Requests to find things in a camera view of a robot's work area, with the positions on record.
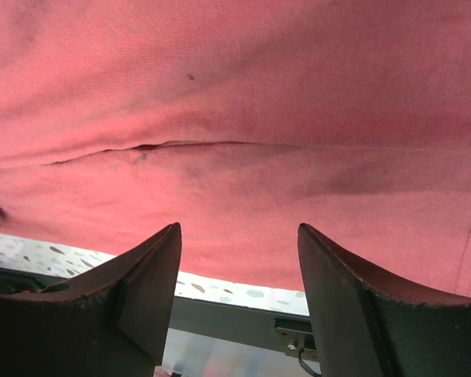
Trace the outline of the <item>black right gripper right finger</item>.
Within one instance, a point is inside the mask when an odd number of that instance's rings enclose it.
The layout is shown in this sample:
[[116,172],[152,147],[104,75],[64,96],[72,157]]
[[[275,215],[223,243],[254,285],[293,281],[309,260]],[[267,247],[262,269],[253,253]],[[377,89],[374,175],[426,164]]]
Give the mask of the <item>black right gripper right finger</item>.
[[298,229],[316,353],[325,376],[471,376],[471,298],[391,273]]

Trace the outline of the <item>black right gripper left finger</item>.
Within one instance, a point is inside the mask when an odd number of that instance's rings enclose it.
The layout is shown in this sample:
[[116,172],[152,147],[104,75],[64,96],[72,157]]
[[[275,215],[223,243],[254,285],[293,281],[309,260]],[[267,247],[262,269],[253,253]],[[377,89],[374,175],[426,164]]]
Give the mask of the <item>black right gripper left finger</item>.
[[181,227],[40,291],[0,278],[0,376],[151,376],[162,363]]

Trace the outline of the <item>dusty red t-shirt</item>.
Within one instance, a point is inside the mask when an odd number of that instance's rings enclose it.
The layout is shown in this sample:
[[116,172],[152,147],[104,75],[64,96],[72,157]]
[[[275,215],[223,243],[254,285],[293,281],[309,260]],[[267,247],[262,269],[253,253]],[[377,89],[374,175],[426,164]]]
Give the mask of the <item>dusty red t-shirt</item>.
[[0,1],[0,233],[298,290],[308,223],[471,297],[471,1]]

